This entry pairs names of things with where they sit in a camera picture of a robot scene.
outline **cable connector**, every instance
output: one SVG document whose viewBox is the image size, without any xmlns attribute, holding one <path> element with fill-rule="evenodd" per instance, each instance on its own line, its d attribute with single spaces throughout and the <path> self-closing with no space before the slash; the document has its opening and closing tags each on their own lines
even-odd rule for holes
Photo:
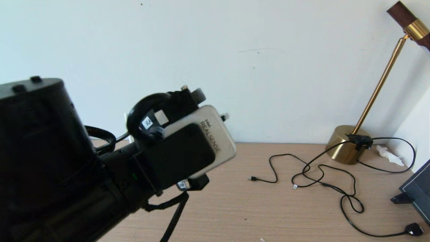
<svg viewBox="0 0 430 242">
<path fill-rule="evenodd" d="M 411 236 L 421 236 L 424 234 L 424 230 L 417 223 L 412 223 L 405 227 L 405 232 Z"/>
<path fill-rule="evenodd" d="M 351 143 L 355 144 L 356 150 L 361 150 L 363 146 L 366 146 L 366 149 L 370 149 L 373 144 L 373 139 L 367 135 L 358 135 L 358 134 L 347 134 Z"/>
</svg>

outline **sticker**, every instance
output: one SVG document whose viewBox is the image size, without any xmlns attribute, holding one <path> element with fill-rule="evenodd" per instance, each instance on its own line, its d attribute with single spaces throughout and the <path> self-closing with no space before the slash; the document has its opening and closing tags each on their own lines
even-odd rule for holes
<svg viewBox="0 0 430 242">
<path fill-rule="evenodd" d="M 186 189 L 186 188 L 187 188 L 187 185 L 185 184 L 185 181 L 180 181 L 180 182 L 178 182 L 178 186 L 179 186 L 179 188 L 181 188 L 181 189 Z"/>
<path fill-rule="evenodd" d="M 149 129 L 149 127 L 151 127 L 151 125 L 153 124 L 152 120 L 149 117 L 146 117 L 143 122 L 143 127 L 145 127 L 145 129 Z"/>
</svg>

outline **white wall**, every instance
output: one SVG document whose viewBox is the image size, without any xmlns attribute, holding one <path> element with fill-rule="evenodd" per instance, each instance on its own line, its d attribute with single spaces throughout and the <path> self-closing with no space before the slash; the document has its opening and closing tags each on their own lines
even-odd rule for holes
<svg viewBox="0 0 430 242">
<path fill-rule="evenodd" d="M 394 137 L 406 139 L 415 147 L 417 157 L 412 168 L 413 172 L 430 159 L 430 88 L 394 133 Z M 412 151 L 408 144 L 393 140 L 388 142 L 388 146 L 398 156 L 403 157 L 406 165 L 411 164 Z"/>
<path fill-rule="evenodd" d="M 188 84 L 237 141 L 325 143 L 356 123 L 402 37 L 395 2 L 2 0 L 0 83 L 63 78 L 83 122 L 116 135 L 139 99 Z M 403 2 L 430 25 L 430 1 Z M 364 129 L 391 136 L 429 66 L 408 41 Z"/>
</svg>

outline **black cable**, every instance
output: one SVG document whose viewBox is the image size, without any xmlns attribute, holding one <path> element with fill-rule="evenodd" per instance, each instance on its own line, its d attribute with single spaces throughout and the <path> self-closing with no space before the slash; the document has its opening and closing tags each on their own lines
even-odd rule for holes
<svg viewBox="0 0 430 242">
<path fill-rule="evenodd" d="M 255 180 L 264 181 L 264 182 L 267 182 L 267 183 L 277 183 L 277 182 L 278 182 L 278 175 L 276 174 L 276 171 L 275 171 L 275 169 L 273 168 L 273 165 L 272 165 L 272 158 L 273 158 L 273 157 L 277 157 L 277 156 L 283 156 L 283 155 L 290 155 L 290 156 L 292 156 L 292 157 L 294 157 L 294 158 L 296 158 L 296 159 L 300 160 L 301 162 L 303 162 L 303 163 L 307 164 L 306 162 L 304 162 L 304 161 L 303 161 L 303 160 L 301 160 L 299 157 L 297 157 L 297 156 L 295 156 L 295 155 L 293 155 L 293 154 L 280 154 L 280 155 L 273 155 L 273 156 L 271 156 L 271 157 L 269 158 L 269 164 L 270 164 L 270 167 L 271 167 L 271 168 L 272 168 L 272 170 L 273 170 L 273 173 L 275 173 L 275 178 L 276 178 L 276 180 L 275 180 L 274 182 L 273 182 L 273 181 L 267 181 L 267 180 L 259 179 L 259 178 L 255 178 Z"/>
<path fill-rule="evenodd" d="M 111 132 L 87 125 L 85 125 L 85 129 L 89 136 L 107 141 L 106 145 L 97 147 L 95 149 L 98 155 L 103 155 L 115 150 L 116 138 Z"/>
<path fill-rule="evenodd" d="M 129 135 L 129 133 L 128 133 L 128 132 L 125 132 L 125 134 L 121 135 L 120 137 L 118 137 L 118 138 L 116 139 L 115 143 L 118 143 L 118 142 L 120 142 L 120 141 L 123 141 L 123 140 L 124 140 L 125 138 L 127 138 L 128 136 L 130 136 L 130 135 Z M 106 146 L 109 146 L 109 143 L 104 144 L 104 145 L 102 145 L 102 146 L 99 146 L 99 147 L 97 147 L 95 150 L 96 150 L 96 151 L 101 150 L 101 149 L 103 149 L 103 148 L 104 148 L 104 147 L 106 147 Z"/>
<path fill-rule="evenodd" d="M 363 162 L 361 162 L 361 161 L 358 161 L 358 163 L 360 163 L 360 164 L 362 164 L 362 165 L 365 165 L 365 166 L 367 166 L 367 167 L 370 167 L 370 168 L 372 168 L 372 169 L 375 169 L 375 170 L 378 170 L 378 171 L 385 171 L 385 172 L 389 172 L 389 173 L 403 173 L 403 172 L 405 172 L 405 171 L 408 171 L 408 170 L 410 170 L 413 166 L 414 166 L 414 164 L 415 164 L 415 158 L 416 158 L 416 156 L 417 156 L 417 153 L 415 152 L 415 149 L 414 149 L 414 147 L 411 145 L 411 143 L 409 143 L 408 141 L 406 141 L 406 140 L 404 140 L 404 139 L 401 139 L 401 138 L 394 138 L 394 137 L 379 137 L 379 138 L 373 138 L 372 140 L 403 140 L 403 141 L 405 141 L 411 148 L 412 148 L 412 152 L 414 153 L 414 155 L 413 155 L 413 158 L 412 158 L 412 163 L 411 163 L 411 165 L 406 169 L 406 170 L 404 170 L 404 171 L 386 171 L 386 170 L 383 170 L 383 169 L 379 169 L 379 168 L 376 168 L 376 167 L 373 167 L 373 166 L 371 166 L 371 165 L 368 165 L 368 164 L 365 164 L 365 163 L 363 163 Z"/>
<path fill-rule="evenodd" d="M 143 204 L 142 208 L 147 212 L 151 212 L 153 210 L 163 210 L 163 209 L 172 207 L 176 204 L 179 204 L 160 242 L 167 242 L 170 236 L 172 236 L 173 230 L 175 230 L 176 224 L 178 223 L 179 218 L 181 217 L 182 211 L 184 210 L 185 204 L 187 203 L 189 197 L 190 196 L 188 195 L 187 192 L 183 192 L 180 195 L 170 199 L 169 201 L 161 203 L 159 205 L 149 204 L 148 201 L 146 201 L 145 204 Z"/>
<path fill-rule="evenodd" d="M 358 161 L 358 162 L 359 162 L 359 163 L 361 163 L 361 164 L 363 164 L 363 165 L 365 165 L 365 166 L 367 166 L 367 167 L 369 167 L 369 168 L 373 168 L 373 169 L 376 169 L 376 170 L 379 170 L 379 171 L 384 171 L 384 172 L 390 172 L 390 173 L 402 173 L 402 172 L 405 172 L 405 171 L 408 171 L 409 169 L 411 169 L 411 167 L 412 167 L 412 166 L 414 165 L 414 163 L 415 163 L 415 157 L 416 157 L 416 152 L 415 152 L 414 147 L 413 147 L 413 146 L 412 146 L 408 141 L 406 141 L 406 140 L 404 140 L 404 139 L 401 139 L 401 138 L 392 138 L 392 137 L 379 137 L 379 138 L 373 138 L 373 140 L 381 140 L 381 139 L 403 140 L 403 141 L 405 141 L 407 144 L 409 144 L 409 146 L 411 147 L 412 152 L 413 152 L 413 159 L 412 159 L 412 163 L 411 163 L 411 165 L 410 165 L 406 170 L 404 170 L 404 171 L 386 171 L 386 170 L 383 170 L 383 169 L 379 169 L 379 168 L 375 168 L 375 167 L 373 167 L 373 166 L 367 165 L 367 164 L 362 163 L 362 162 L 360 162 L 360 161 Z M 355 179 L 355 177 L 354 177 L 351 173 L 349 173 L 348 171 L 343 170 L 343 169 L 340 169 L 340 168 L 335 168 L 335 167 L 332 167 L 332 166 L 329 166 L 329 165 L 325 165 L 325 164 L 319 164 L 319 165 L 318 165 L 318 168 L 319 168 L 319 170 L 322 172 L 322 176 L 321 176 L 319 179 L 313 179 L 313 178 L 311 178 L 311 177 L 309 177 L 309 176 L 307 176 L 307 175 L 306 175 L 306 173 L 310 170 L 310 164 L 311 164 L 312 162 L 314 162 L 315 160 L 317 160 L 317 159 L 318 159 L 319 157 L 321 157 L 323 154 L 327 153 L 329 150 L 334 149 L 335 147 L 337 147 L 337 146 L 339 146 L 339 145 L 341 145 L 341 144 L 344 144 L 344 143 L 348 143 L 348 142 L 350 142 L 350 141 L 344 141 L 344 142 L 338 143 L 338 144 L 336 144 L 336 145 L 334 145 L 334 146 L 332 146 L 332 147 L 328 148 L 327 150 L 325 150 L 324 152 L 322 152 L 321 154 L 319 154 L 318 156 L 316 156 L 315 158 L 313 158 L 313 159 L 312 159 L 310 162 L 308 162 L 308 163 L 304 162 L 303 160 L 301 160 L 300 158 L 298 158 L 297 156 L 295 156 L 295 155 L 293 155 L 293 154 L 280 154 L 280 155 L 273 155 L 273 156 L 271 156 L 271 157 L 269 158 L 269 164 L 270 164 L 270 167 L 272 168 L 272 170 L 273 170 L 273 172 L 274 172 L 274 174 L 275 174 L 275 178 L 276 178 L 276 179 L 275 179 L 275 181 L 262 180 L 262 179 L 259 179 L 259 178 L 257 178 L 257 177 L 250 177 L 250 178 L 249 178 L 249 180 L 253 180 L 253 181 L 255 181 L 255 180 L 259 180 L 259 181 L 263 181 L 263 182 L 267 182 L 267 183 L 276 183 L 276 182 L 278 181 L 278 176 L 277 176 L 276 171 L 275 171 L 275 169 L 274 169 L 274 167 L 273 167 L 273 165 L 272 165 L 271 159 L 272 159 L 273 157 L 283 156 L 283 155 L 290 155 L 290 156 L 293 156 L 294 158 L 296 158 L 296 159 L 298 159 L 298 160 L 300 160 L 301 162 L 303 162 L 303 163 L 305 163 L 305 164 L 306 164 L 306 165 L 305 165 L 305 167 L 303 167 L 303 170 L 302 170 L 302 172 L 301 172 L 301 173 L 298 173 L 298 174 L 294 175 L 294 176 L 291 178 L 291 182 L 293 183 L 293 185 L 295 186 L 295 188 L 297 188 L 297 187 L 308 187 L 308 186 L 311 186 L 311 185 L 313 185 L 313 184 L 315 184 L 315 183 L 320 183 L 320 184 L 322 184 L 323 186 L 326 186 L 326 187 L 332 188 L 332 189 L 333 189 L 333 190 L 335 190 L 336 192 L 339 192 L 339 193 L 343 194 L 343 196 L 342 196 L 342 197 L 341 197 L 341 199 L 340 199 L 340 206 L 341 206 L 342 213 L 343 213 L 343 215 L 345 216 L 345 218 L 347 219 L 347 221 L 348 221 L 348 222 L 352 225 L 352 227 L 353 227 L 354 229 L 356 229 L 357 231 L 359 231 L 359 232 L 361 232 L 361 233 L 363 233 L 363 234 L 365 234 L 365 235 L 368 235 L 368 236 L 372 236 L 372 237 L 379 237 L 379 238 L 384 238 L 384 237 L 393 237 L 393 236 L 399 236 L 399 235 L 404 235 L 404 234 L 411 234 L 411 235 L 413 235 L 413 233 L 410 233 L 410 230 L 408 230 L 408 227 L 409 227 L 410 225 L 406 226 L 406 228 L 405 228 L 405 231 L 404 231 L 404 232 L 401 232 L 401 233 L 394 233 L 394 234 L 389 234 L 389 235 L 372 235 L 372 234 L 366 233 L 366 232 L 364 232 L 363 230 L 361 230 L 360 228 L 358 228 L 358 227 L 357 227 L 357 226 L 356 226 L 356 225 L 351 221 L 351 219 L 349 219 L 348 215 L 346 214 L 346 212 L 345 212 L 345 210 L 344 210 L 344 206 L 343 206 L 343 200 L 344 200 L 344 198 L 347 198 L 347 199 L 349 200 L 349 202 L 350 202 L 351 208 L 352 208 L 355 212 L 357 212 L 357 213 L 363 213 L 363 212 L 364 212 L 364 205 L 363 205 L 363 203 L 362 203 L 362 202 L 361 202 L 361 201 L 356 197 L 356 179 Z M 353 189 L 354 189 L 353 194 L 348 194 L 348 193 L 346 193 L 344 190 L 342 190 L 341 188 L 339 188 L 339 187 L 337 187 L 337 186 L 334 186 L 334 185 L 331 185 L 331 184 L 328 184 L 328 183 L 321 182 L 321 180 L 323 179 L 323 177 L 324 177 L 324 175 L 325 175 L 324 170 L 322 169 L 322 167 L 328 167 L 328 168 L 331 168 L 331 169 L 335 169 L 335 170 L 338 170 L 338 171 L 345 172 L 345 173 L 347 173 L 348 175 L 350 175 L 350 176 L 352 177 L 353 181 L 354 181 L 354 183 L 353 183 Z M 299 176 L 299 175 L 303 175 L 303 176 L 305 176 L 307 179 L 309 179 L 309 180 L 311 180 L 311 181 L 313 181 L 313 182 L 311 182 L 310 184 L 307 184 L 307 185 L 299 186 L 299 185 L 297 185 L 297 184 L 295 184 L 295 183 L 294 183 L 294 179 L 295 179 L 297 176 Z M 360 205 L 361 209 L 357 210 L 357 209 L 355 208 L 355 206 L 354 206 L 354 204 L 353 204 L 353 202 L 352 202 L 352 199 L 359 203 L 359 205 Z"/>
</svg>

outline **brass lamp base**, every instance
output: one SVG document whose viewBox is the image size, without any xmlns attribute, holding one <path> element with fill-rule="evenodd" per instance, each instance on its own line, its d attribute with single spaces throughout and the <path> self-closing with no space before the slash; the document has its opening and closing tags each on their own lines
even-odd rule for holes
<svg viewBox="0 0 430 242">
<path fill-rule="evenodd" d="M 335 128 L 332 137 L 329 140 L 329 143 L 326 146 L 326 149 L 334 146 L 335 144 L 339 144 L 341 142 L 349 140 L 347 134 L 352 133 L 354 130 L 354 126 L 350 125 L 341 125 Z M 357 134 L 359 135 L 367 135 L 370 136 L 364 130 L 358 130 Z M 360 150 L 356 150 L 356 145 L 353 143 L 345 143 L 337 146 L 334 149 L 331 149 L 327 152 L 327 154 L 335 161 L 343 163 L 343 164 L 357 164 L 357 159 L 363 154 L 366 149 L 364 146 Z"/>
</svg>

